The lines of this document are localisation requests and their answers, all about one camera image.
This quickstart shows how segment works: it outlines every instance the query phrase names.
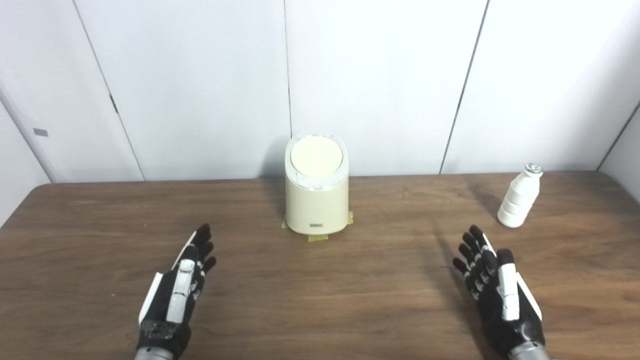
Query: plastic bottle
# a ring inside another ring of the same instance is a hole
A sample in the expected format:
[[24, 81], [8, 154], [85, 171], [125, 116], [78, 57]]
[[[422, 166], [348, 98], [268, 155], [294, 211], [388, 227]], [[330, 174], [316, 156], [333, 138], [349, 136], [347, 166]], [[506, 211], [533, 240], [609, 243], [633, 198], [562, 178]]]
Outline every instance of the plastic bottle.
[[504, 226], [518, 227], [524, 220], [540, 193], [542, 167], [528, 163], [524, 171], [509, 185], [509, 190], [498, 210], [498, 220]]

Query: cream trash can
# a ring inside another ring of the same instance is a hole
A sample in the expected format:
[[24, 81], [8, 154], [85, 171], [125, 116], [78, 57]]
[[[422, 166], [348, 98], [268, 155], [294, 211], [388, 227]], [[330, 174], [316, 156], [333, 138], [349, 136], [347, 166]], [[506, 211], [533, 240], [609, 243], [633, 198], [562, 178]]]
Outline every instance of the cream trash can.
[[349, 157], [331, 133], [294, 136], [285, 153], [286, 221], [296, 233], [326, 235], [349, 221]]

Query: yellow tape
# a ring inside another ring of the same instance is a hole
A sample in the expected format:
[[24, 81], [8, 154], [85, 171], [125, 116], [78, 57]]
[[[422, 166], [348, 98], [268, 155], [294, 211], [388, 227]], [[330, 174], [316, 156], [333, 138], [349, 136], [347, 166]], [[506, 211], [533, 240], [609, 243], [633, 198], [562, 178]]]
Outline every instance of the yellow tape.
[[[353, 211], [349, 211], [349, 220], [347, 220], [347, 225], [351, 225], [353, 224]], [[287, 225], [287, 216], [285, 215], [284, 218], [282, 219], [282, 225], [280, 226], [281, 229], [288, 229], [289, 226]], [[314, 242], [314, 241], [321, 241], [321, 240], [328, 240], [329, 239], [329, 235], [309, 235], [308, 237], [308, 241], [310, 243]]]
[[309, 242], [312, 243], [314, 241], [327, 240], [329, 235], [309, 235]]

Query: robotic hand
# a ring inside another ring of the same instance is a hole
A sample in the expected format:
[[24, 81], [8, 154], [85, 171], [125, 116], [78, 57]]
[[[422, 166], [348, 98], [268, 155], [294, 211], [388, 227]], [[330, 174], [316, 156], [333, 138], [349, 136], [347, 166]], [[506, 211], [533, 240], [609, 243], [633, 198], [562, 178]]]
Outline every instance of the robotic hand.
[[211, 230], [204, 224], [184, 245], [171, 270], [156, 273], [142, 304], [135, 360], [177, 360], [189, 344], [189, 320], [204, 277], [216, 264]]
[[476, 300], [485, 338], [510, 360], [550, 360], [545, 350], [542, 313], [509, 249], [493, 251], [482, 230], [472, 225], [458, 250], [467, 260], [453, 259]]

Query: wooden table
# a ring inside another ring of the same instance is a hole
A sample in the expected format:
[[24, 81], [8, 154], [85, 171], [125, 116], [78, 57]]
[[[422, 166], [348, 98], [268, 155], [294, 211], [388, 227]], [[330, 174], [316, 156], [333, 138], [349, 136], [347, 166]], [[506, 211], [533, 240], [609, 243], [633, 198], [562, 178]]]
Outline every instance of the wooden table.
[[548, 173], [508, 229], [513, 176], [352, 178], [355, 223], [314, 243], [280, 228], [280, 180], [41, 186], [0, 230], [0, 357], [132, 359], [153, 273], [209, 222], [185, 360], [498, 359], [450, 266], [470, 224], [515, 253], [554, 357], [639, 359], [640, 206], [601, 173]]

